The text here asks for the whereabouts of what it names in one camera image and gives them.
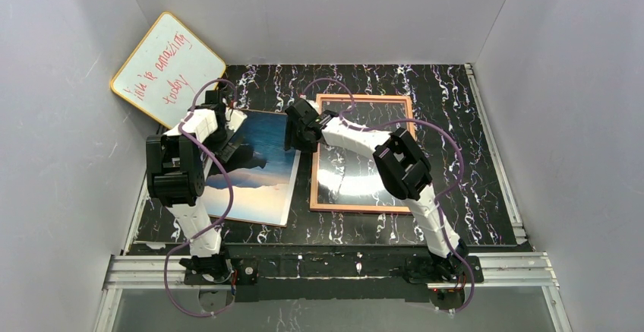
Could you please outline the aluminium rail frame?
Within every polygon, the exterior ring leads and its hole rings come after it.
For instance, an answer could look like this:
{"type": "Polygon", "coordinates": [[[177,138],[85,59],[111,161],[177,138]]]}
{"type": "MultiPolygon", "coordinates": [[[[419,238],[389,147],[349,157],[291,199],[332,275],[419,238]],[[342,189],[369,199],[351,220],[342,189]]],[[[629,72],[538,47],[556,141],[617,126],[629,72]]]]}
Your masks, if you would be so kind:
{"type": "MultiPolygon", "coordinates": [[[[469,80],[478,93],[473,70],[469,80]]],[[[568,330],[554,269],[548,255],[533,251],[525,236],[479,93],[478,100],[521,242],[513,247],[469,247],[481,262],[485,280],[475,285],[474,298],[463,311],[437,311],[426,299],[428,285],[376,275],[419,254],[424,243],[229,243],[234,257],[257,260],[259,281],[240,286],[235,304],[221,308],[221,292],[182,283],[184,269],[178,257],[168,257],[167,252],[184,237],[170,213],[142,190],[125,250],[109,265],[95,330],[568,330]]]]}

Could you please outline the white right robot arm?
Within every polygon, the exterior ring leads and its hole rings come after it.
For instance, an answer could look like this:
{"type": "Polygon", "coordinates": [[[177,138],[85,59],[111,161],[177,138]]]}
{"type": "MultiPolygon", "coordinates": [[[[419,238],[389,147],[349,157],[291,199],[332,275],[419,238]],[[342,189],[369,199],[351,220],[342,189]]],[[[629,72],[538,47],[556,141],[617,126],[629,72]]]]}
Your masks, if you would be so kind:
{"type": "Polygon", "coordinates": [[[373,160],[384,188],[409,209],[429,252],[462,261],[467,248],[436,201],[431,164],[410,131],[382,131],[358,125],[339,113],[319,112],[304,99],[286,109],[284,148],[316,153],[319,144],[339,147],[373,160]]]}

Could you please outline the yellow rimmed whiteboard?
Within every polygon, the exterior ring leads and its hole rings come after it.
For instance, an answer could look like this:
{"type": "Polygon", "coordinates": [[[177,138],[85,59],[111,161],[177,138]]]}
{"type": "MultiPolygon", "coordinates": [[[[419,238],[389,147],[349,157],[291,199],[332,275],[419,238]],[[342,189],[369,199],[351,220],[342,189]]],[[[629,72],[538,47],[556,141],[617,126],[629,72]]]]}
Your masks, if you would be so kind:
{"type": "Polygon", "coordinates": [[[226,63],[175,15],[163,12],[111,79],[113,93],[159,124],[183,119],[195,94],[226,63]]]}

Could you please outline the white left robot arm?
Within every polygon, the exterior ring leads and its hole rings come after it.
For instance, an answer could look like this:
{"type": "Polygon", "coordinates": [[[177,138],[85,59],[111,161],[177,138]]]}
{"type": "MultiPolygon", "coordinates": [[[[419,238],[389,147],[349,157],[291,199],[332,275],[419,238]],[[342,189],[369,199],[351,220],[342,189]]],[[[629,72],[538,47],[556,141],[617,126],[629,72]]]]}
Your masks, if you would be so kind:
{"type": "Polygon", "coordinates": [[[231,108],[219,91],[208,90],[205,102],[196,106],[192,117],[184,119],[187,135],[176,125],[146,139],[148,194],[178,221],[193,257],[214,256],[222,245],[220,231],[207,228],[211,219],[200,199],[213,165],[202,149],[207,148],[225,165],[241,145],[233,137],[246,118],[242,111],[231,108]]]}

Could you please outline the black marble pattern board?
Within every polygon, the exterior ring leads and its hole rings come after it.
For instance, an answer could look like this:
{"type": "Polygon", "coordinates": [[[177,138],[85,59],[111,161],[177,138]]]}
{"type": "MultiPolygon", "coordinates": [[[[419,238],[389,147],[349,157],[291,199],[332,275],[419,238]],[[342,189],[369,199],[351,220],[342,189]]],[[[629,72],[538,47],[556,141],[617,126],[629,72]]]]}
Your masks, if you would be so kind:
{"type": "MultiPolygon", "coordinates": [[[[471,67],[461,65],[233,65],[226,77],[236,83],[240,105],[249,109],[281,110],[302,90],[316,93],[403,95],[412,101],[416,119],[447,131],[460,148],[436,131],[416,130],[428,153],[436,191],[447,190],[459,169],[464,177],[439,202],[446,221],[471,248],[518,245],[513,203],[504,179],[497,174],[497,156],[472,88],[471,67]]],[[[312,211],[309,204],[312,158],[300,159],[295,193],[284,227],[227,219],[227,243],[268,245],[421,245],[424,236],[410,215],[312,211]]]]}

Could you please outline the landscape photo board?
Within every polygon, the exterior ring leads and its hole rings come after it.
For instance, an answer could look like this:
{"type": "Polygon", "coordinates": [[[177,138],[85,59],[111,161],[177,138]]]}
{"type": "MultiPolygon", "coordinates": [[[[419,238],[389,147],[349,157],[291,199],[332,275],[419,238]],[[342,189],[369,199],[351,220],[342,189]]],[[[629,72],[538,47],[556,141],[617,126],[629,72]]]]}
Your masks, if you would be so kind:
{"type": "Polygon", "coordinates": [[[287,116],[246,110],[235,134],[238,149],[224,168],[234,200],[229,220],[285,226],[295,188],[300,153],[284,149],[287,116]]]}

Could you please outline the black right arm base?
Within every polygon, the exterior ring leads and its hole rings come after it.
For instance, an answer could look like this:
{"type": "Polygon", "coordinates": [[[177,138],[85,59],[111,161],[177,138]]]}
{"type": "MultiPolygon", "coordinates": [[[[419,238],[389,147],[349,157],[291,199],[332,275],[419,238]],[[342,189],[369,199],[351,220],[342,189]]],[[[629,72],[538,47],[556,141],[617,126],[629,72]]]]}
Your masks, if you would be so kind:
{"type": "Polygon", "coordinates": [[[462,280],[462,276],[467,280],[474,280],[475,283],[482,283],[485,277],[479,258],[466,256],[465,260],[472,274],[469,274],[463,263],[456,258],[444,260],[433,255],[413,256],[405,259],[402,277],[412,284],[450,283],[455,286],[457,280],[462,280]]]}

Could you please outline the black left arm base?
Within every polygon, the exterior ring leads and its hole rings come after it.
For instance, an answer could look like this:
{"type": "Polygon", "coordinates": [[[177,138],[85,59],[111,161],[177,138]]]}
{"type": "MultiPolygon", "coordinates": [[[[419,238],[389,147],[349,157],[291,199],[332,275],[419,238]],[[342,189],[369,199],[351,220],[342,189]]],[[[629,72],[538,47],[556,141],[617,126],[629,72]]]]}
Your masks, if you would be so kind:
{"type": "Polygon", "coordinates": [[[258,262],[248,258],[227,258],[214,255],[209,258],[182,258],[186,285],[254,285],[258,278],[258,262]]]}

